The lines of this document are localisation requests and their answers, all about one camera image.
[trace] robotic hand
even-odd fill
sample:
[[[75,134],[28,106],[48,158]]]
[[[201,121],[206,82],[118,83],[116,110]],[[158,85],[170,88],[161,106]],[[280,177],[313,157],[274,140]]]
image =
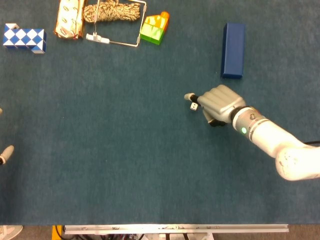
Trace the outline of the robotic hand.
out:
[[[5,164],[6,161],[10,158],[12,153],[14,152],[14,146],[10,145],[8,146],[3,153],[0,154],[0,165]]]
[[[233,128],[275,158],[278,173],[286,180],[295,181],[320,177],[320,147],[306,145],[269,119],[261,115],[225,85],[219,85],[202,96],[184,95],[192,102],[191,109],[203,108],[208,123]]]

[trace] blue rectangular box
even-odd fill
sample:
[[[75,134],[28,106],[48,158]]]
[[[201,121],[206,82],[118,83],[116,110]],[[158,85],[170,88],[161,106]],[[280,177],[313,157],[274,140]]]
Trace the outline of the blue rectangular box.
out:
[[[240,79],[244,74],[246,25],[227,23],[223,30],[221,76]]]

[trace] orange toy piece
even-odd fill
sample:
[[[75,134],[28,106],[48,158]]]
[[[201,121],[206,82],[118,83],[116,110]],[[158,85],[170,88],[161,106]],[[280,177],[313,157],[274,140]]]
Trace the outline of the orange toy piece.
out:
[[[161,12],[161,15],[147,16],[145,23],[155,26],[157,28],[167,30],[170,14],[166,11]]]

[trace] metal bar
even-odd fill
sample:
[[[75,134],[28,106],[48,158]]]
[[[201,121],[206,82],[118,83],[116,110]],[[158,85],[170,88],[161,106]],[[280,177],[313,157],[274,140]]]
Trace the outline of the metal bar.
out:
[[[65,234],[287,233],[287,224],[66,225]]]
[[[138,47],[138,43],[136,44],[131,44],[131,43],[125,43],[125,42],[119,42],[119,41],[110,41],[111,44],[119,44],[119,45],[124,45],[128,47]]]
[[[99,12],[99,4],[100,4],[100,0],[98,0],[97,4],[96,4],[96,11],[94,14],[94,33],[97,35],[97,21],[98,21],[98,12]]]

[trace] blue and white puzzle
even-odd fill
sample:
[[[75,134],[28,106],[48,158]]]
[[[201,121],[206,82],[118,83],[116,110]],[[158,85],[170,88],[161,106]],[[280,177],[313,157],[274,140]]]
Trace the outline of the blue and white puzzle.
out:
[[[46,52],[47,34],[40,28],[19,28],[16,23],[4,25],[3,46],[8,49],[30,49],[34,54]]]

